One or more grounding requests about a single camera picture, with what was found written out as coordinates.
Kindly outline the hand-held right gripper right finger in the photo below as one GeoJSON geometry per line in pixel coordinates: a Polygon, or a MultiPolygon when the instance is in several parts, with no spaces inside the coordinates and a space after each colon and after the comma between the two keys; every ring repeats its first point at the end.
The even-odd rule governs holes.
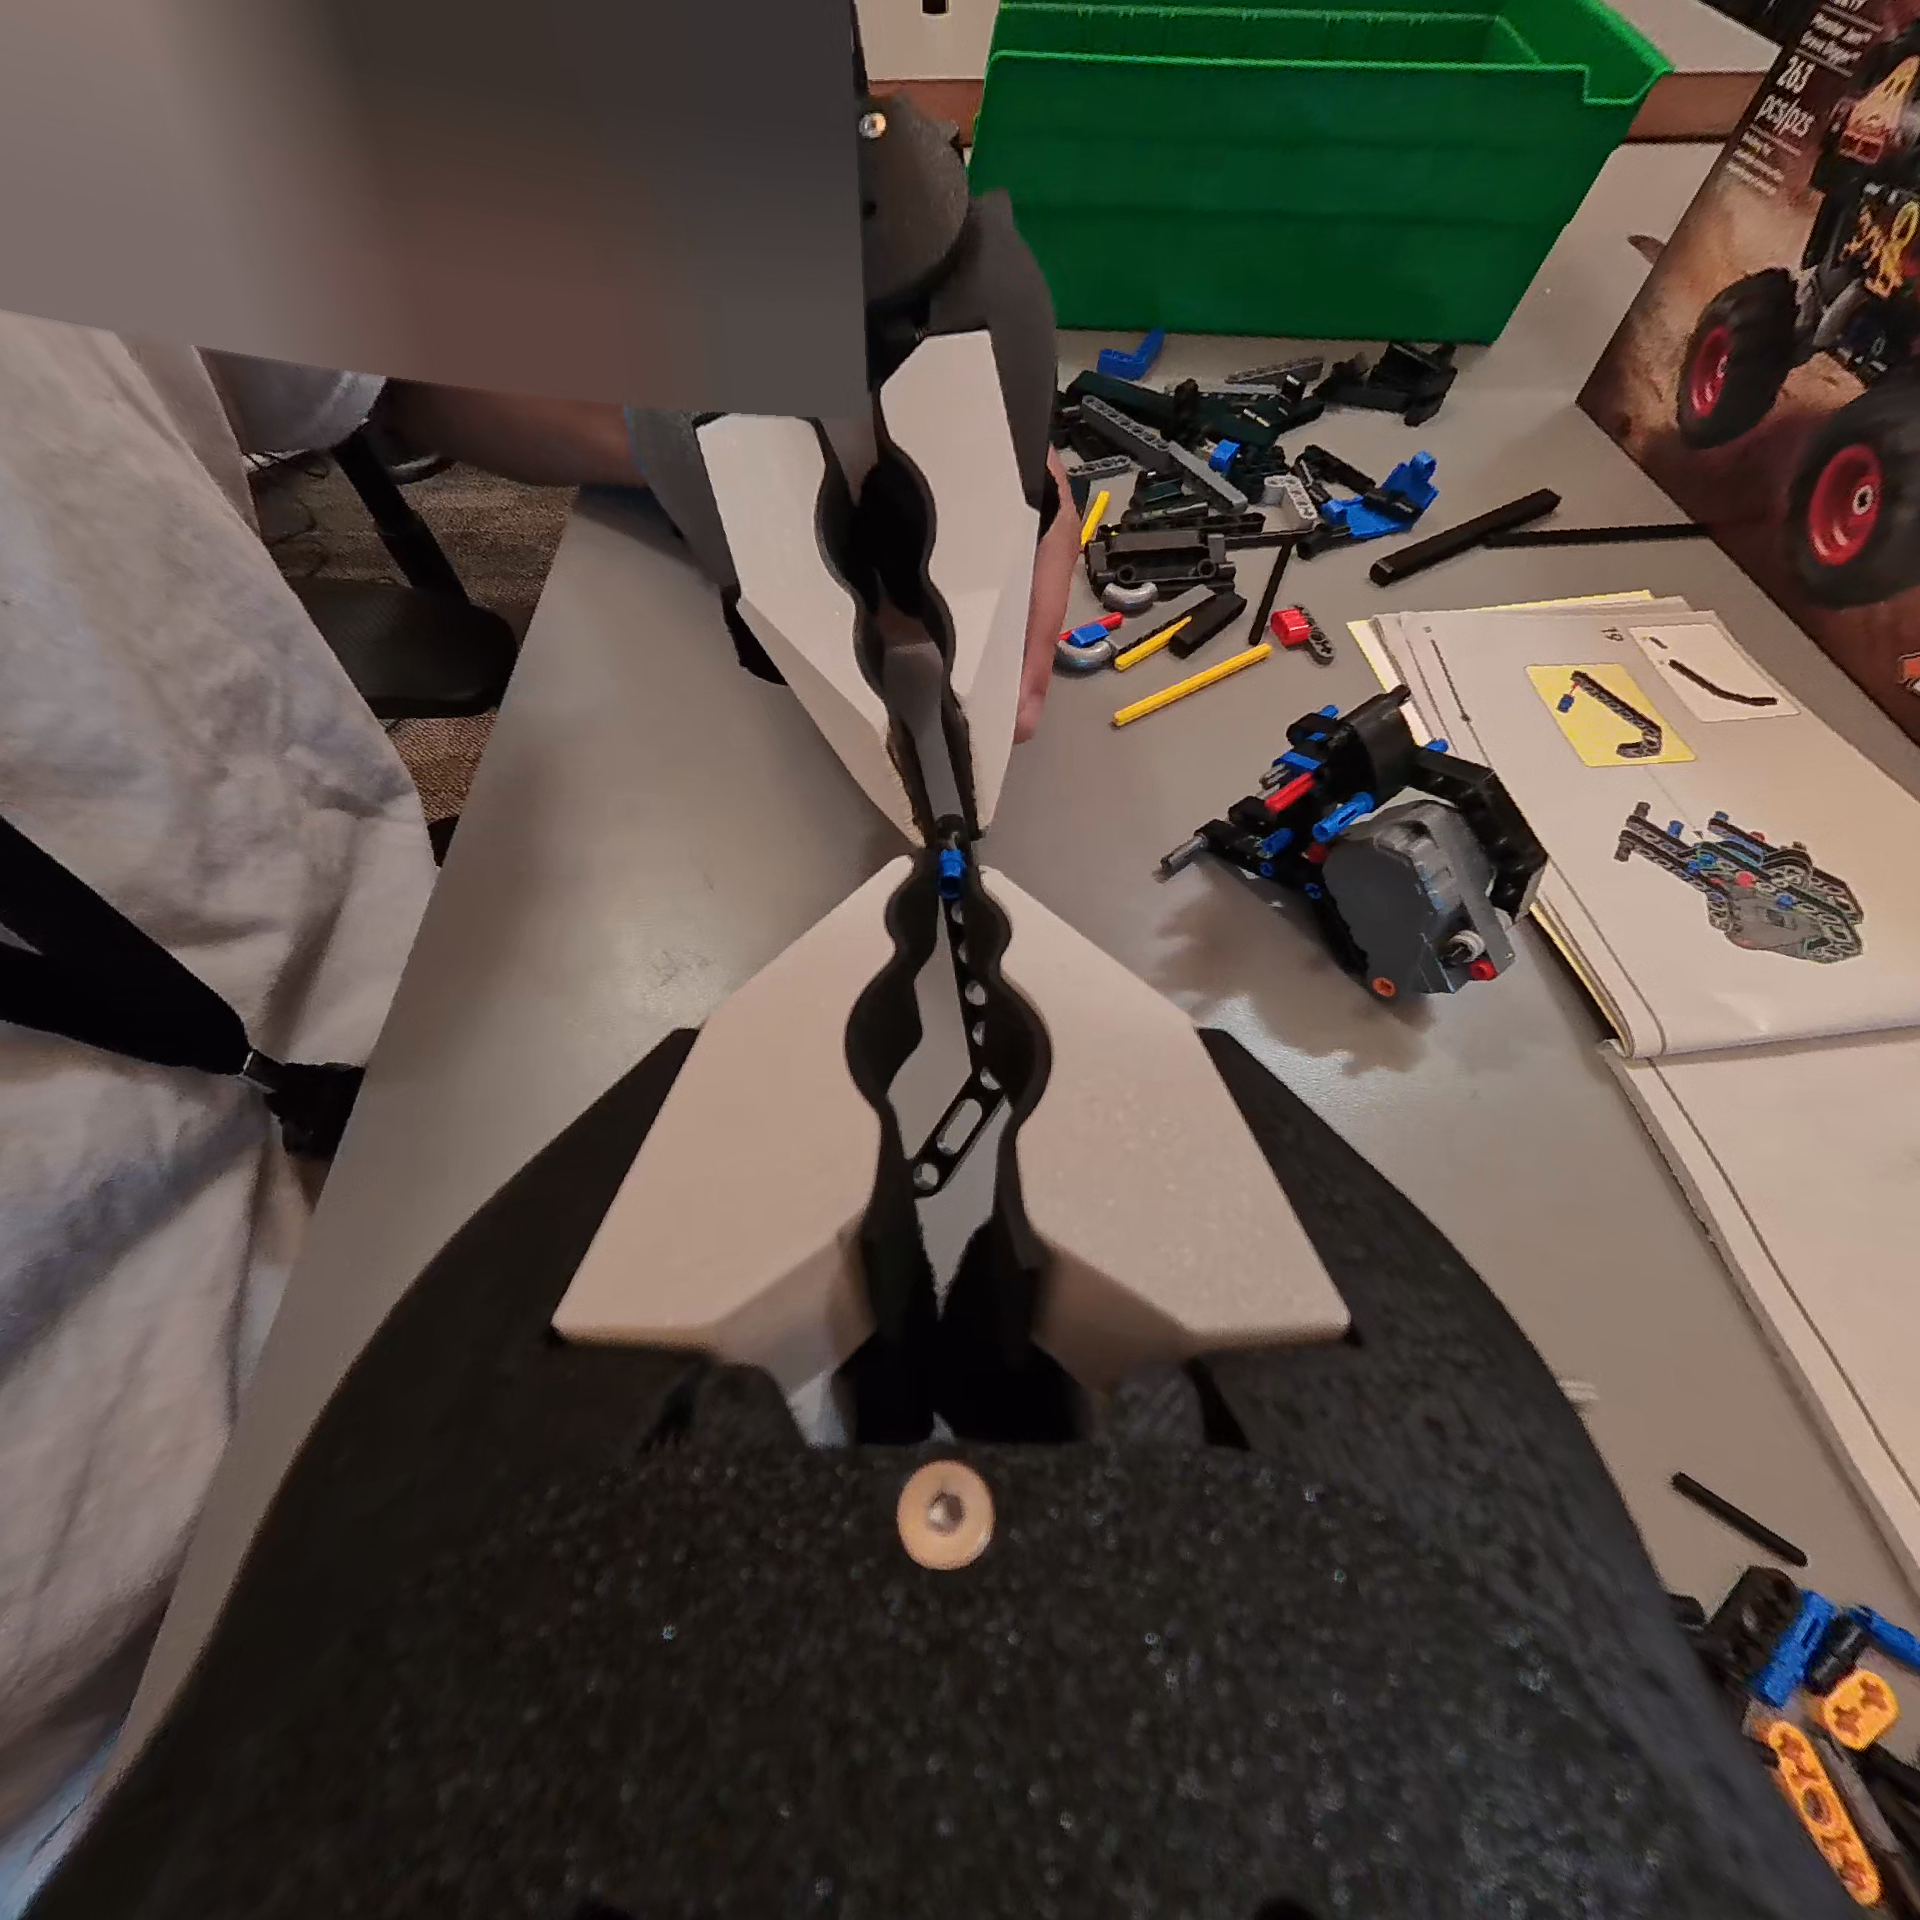
{"type": "Polygon", "coordinates": [[[1127,1374],[1353,1333],[1196,1020],[999,871],[946,902],[1000,1097],[946,1285],[946,1431],[1070,1444],[1127,1374]]]}

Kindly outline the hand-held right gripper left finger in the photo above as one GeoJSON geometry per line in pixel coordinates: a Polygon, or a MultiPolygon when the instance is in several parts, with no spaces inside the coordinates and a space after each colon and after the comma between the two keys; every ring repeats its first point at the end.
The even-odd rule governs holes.
{"type": "Polygon", "coordinates": [[[549,1328],[767,1373],[812,1444],[875,1333],[856,1224],[901,1169],[893,1073],[925,1047],[928,876],[882,861],[697,1033],[549,1328]]]}

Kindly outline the black bent lego beam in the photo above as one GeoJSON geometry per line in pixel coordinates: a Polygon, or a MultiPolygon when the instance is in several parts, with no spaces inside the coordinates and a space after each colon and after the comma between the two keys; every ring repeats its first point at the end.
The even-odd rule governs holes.
{"type": "MultiPolygon", "coordinates": [[[[937,847],[960,833],[975,849],[975,833],[960,812],[937,819],[937,847]]],[[[967,902],[937,902],[946,930],[946,969],[953,969],[953,1010],[960,1010],[960,1047],[967,1047],[967,1082],[946,1095],[941,1114],[925,1127],[925,1141],[904,1155],[915,1196],[928,1201],[953,1184],[953,1169],[982,1141],[991,1114],[1012,1097],[1012,1033],[1000,996],[982,984],[975,959],[975,892],[980,892],[980,857],[967,871],[967,902]]]]}

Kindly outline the lego motor chassis assembly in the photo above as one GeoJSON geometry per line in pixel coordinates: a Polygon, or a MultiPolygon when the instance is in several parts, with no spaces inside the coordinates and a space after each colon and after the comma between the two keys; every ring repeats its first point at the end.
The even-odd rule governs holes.
{"type": "Polygon", "coordinates": [[[1161,857],[1223,857],[1313,902],[1372,996],[1458,996],[1511,969],[1544,847],[1501,777],[1407,725],[1407,686],[1307,714],[1252,796],[1161,857]]]}

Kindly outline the pile of assorted lego beams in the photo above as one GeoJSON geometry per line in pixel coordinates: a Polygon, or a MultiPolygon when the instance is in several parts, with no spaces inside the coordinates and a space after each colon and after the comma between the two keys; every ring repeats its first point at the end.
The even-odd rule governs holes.
{"type": "Polygon", "coordinates": [[[1293,350],[1240,372],[1171,368],[1167,346],[1167,326],[1097,346],[1049,407],[1084,568],[1113,630],[1190,593],[1216,610],[1272,610],[1263,584],[1240,584],[1246,559],[1359,552],[1337,542],[1317,506],[1390,470],[1353,467],[1323,427],[1339,416],[1432,427],[1461,372],[1461,346],[1416,337],[1353,354],[1293,350]]]}

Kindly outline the long yellow lego axle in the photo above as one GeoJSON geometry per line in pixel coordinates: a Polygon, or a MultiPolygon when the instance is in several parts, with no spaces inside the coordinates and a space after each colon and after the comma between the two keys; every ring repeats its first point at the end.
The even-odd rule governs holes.
{"type": "Polygon", "coordinates": [[[1271,641],[1263,641],[1263,648],[1246,648],[1246,649],[1231,649],[1231,658],[1216,658],[1210,672],[1196,672],[1196,674],[1186,674],[1186,680],[1167,680],[1167,686],[1156,686],[1156,692],[1116,708],[1116,714],[1113,714],[1113,732],[1127,732],[1127,725],[1139,725],[1139,717],[1156,717],[1156,714],[1167,714],[1167,708],[1186,708],[1186,701],[1210,692],[1216,680],[1231,680],[1240,672],[1259,672],[1263,658],[1272,658],[1271,641]]]}

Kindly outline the blue lego panel piece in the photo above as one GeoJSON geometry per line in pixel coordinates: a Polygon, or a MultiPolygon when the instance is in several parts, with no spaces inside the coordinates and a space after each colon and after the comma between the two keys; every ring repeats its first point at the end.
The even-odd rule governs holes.
{"type": "Polygon", "coordinates": [[[1353,496],[1331,496],[1323,528],[1337,542],[1375,542],[1416,528],[1440,498],[1440,458],[1407,452],[1384,480],[1353,480],[1353,496]]]}

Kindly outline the long black lego beam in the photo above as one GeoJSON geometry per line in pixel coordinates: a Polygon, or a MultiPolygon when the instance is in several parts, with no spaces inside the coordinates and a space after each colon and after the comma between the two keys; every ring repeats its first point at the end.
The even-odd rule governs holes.
{"type": "Polygon", "coordinates": [[[1498,542],[1511,528],[1526,528],[1526,526],[1554,517],[1561,506],[1564,506],[1561,491],[1536,491],[1536,496],[1515,496],[1501,506],[1488,506],[1488,515],[1474,515],[1474,517],[1461,517],[1452,528],[1432,528],[1432,536],[1402,542],[1384,559],[1372,559],[1372,584],[1407,584],[1407,581],[1422,581],[1422,573],[1432,573],[1432,568],[1446,568],[1458,553],[1474,553],[1474,552],[1488,552],[1488,542],[1498,542]]]}

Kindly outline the lego instruction booklet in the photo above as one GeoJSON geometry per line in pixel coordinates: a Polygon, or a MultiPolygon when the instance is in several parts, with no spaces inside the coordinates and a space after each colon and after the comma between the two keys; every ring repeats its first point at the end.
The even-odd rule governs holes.
{"type": "Polygon", "coordinates": [[[1920,808],[1683,598],[1384,610],[1544,847],[1539,930],[1882,1544],[1920,1558],[1920,808]]]}

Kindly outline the pile of small lego pins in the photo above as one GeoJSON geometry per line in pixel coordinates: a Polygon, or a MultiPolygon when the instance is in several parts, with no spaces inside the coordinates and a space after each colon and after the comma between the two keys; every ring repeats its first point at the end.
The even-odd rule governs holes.
{"type": "Polygon", "coordinates": [[[1702,1481],[1675,1473],[1675,1489],[1758,1544],[1714,1604],[1667,1595],[1675,1623],[1846,1899],[1917,1920],[1920,1760],[1905,1753],[1920,1724],[1917,1630],[1801,1583],[1809,1558],[1702,1481]]]}

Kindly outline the lego set box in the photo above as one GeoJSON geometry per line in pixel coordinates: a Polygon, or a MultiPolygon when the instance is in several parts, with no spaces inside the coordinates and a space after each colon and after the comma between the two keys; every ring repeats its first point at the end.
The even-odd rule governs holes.
{"type": "Polygon", "coordinates": [[[1920,6],[1824,0],[1576,397],[1920,737],[1920,6]]]}

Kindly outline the person's left hand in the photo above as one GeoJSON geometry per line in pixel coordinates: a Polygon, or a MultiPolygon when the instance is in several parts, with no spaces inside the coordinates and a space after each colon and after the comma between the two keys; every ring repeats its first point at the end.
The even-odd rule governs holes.
{"type": "Polygon", "coordinates": [[[1024,641],[1019,641],[1019,708],[1012,708],[1012,745],[1024,745],[1045,717],[1049,672],[1058,672],[1058,630],[1070,620],[1070,593],[1084,568],[1084,515],[1070,496],[1064,452],[1045,452],[1049,470],[1049,517],[1031,552],[1031,593],[1024,593],[1024,641]]]}

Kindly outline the green plastic bin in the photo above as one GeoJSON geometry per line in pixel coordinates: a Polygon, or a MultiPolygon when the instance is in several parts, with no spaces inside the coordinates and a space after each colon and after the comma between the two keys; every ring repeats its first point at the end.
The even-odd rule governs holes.
{"type": "Polygon", "coordinates": [[[1593,0],[999,6],[975,188],[1064,333],[1491,346],[1667,75],[1593,0]]]}

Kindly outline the black office chair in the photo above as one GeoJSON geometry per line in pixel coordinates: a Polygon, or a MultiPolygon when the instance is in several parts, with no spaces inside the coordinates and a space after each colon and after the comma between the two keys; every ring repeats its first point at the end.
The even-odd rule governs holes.
{"type": "Polygon", "coordinates": [[[404,717],[475,717],[499,708],[517,641],[505,616],[483,610],[452,573],[431,517],[404,498],[375,433],[358,427],[329,452],[358,491],[375,536],[396,559],[390,581],[289,581],[299,605],[342,662],[353,686],[379,725],[404,717]]]}

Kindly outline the person's white shirt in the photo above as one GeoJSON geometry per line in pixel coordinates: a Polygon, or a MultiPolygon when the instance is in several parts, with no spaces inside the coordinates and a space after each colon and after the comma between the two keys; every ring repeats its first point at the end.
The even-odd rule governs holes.
{"type": "MultiPolygon", "coordinates": [[[[5,828],[276,1064],[363,1066],[435,849],[417,787],[259,542],[246,452],[353,433],[379,372],[0,326],[5,828]]],[[[84,1832],[306,1187],[236,1066],[5,1020],[5,1914],[84,1832]]]]}

